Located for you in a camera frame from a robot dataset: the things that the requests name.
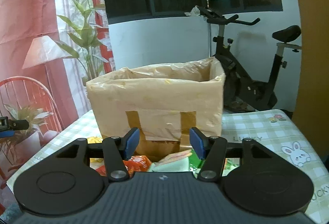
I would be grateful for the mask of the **green flower chip bag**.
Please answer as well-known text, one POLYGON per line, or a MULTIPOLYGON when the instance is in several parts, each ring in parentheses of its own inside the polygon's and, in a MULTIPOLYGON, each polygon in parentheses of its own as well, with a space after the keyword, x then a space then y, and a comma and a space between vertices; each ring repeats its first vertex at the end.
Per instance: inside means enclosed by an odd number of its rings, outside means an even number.
POLYGON ((203 164, 204 161, 198 158, 195 151, 189 149, 169 154, 159 162, 152 163, 148 172, 192 172, 197 177, 203 164))

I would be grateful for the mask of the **yellow candy packet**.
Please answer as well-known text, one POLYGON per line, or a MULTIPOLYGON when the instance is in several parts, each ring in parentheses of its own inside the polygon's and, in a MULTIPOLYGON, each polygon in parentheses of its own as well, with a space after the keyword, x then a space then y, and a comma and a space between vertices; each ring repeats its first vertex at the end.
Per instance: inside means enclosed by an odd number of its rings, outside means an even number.
POLYGON ((89 137, 87 138, 88 144, 102 143, 103 139, 100 137, 89 137))

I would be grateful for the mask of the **orange snack bag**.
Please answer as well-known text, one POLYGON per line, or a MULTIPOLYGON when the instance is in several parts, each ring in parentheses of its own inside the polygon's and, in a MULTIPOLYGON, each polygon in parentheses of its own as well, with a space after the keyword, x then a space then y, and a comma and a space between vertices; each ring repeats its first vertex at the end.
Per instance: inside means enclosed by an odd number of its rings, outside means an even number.
MULTIPOLYGON (((129 160, 124 160, 123 163, 130 176, 134 172, 147 172, 152 164, 146 156, 132 156, 129 160)), ((100 175, 107 175, 103 158, 90 158, 90 166, 100 175)))

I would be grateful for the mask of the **cardboard box with plastic liner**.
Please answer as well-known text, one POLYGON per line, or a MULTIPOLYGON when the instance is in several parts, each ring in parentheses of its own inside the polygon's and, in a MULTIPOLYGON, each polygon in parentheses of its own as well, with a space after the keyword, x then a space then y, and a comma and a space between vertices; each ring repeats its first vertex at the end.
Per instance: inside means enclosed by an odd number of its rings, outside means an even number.
POLYGON ((140 131, 138 155, 156 162, 190 148, 189 132, 219 136, 225 73, 214 57, 121 68, 86 84, 102 137, 140 131))

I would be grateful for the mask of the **checkered green tablecloth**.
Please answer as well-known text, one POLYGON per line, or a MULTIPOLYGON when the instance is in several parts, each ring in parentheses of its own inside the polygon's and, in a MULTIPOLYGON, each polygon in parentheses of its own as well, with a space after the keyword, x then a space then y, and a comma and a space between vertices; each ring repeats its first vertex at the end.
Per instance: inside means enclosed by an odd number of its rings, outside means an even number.
MULTIPOLYGON (((316 223, 328 223, 328 170, 306 137, 282 110, 224 114, 221 135, 234 143, 252 138, 304 171, 312 179, 315 188, 306 215, 316 223)), ((12 189, 23 171, 73 140, 99 136, 94 113, 89 111, 33 155, 7 181, 7 186, 12 189)))

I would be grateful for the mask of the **printed room backdrop curtain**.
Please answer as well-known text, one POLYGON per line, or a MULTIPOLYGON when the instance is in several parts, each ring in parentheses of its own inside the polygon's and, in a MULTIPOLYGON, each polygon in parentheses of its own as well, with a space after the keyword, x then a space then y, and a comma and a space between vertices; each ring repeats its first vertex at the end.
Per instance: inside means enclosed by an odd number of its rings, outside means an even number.
POLYGON ((1 138, 1 220, 18 206, 7 181, 90 110, 86 83, 114 69, 104 0, 1 0, 1 116, 28 130, 1 138))

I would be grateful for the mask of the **wooden door panel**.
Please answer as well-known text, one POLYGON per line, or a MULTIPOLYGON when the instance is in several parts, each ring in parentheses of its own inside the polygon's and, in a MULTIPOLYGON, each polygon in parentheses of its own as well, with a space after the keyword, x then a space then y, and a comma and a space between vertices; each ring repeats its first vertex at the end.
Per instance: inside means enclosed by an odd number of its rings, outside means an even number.
POLYGON ((328 155, 328 0, 298 0, 302 64, 293 122, 316 153, 328 155))

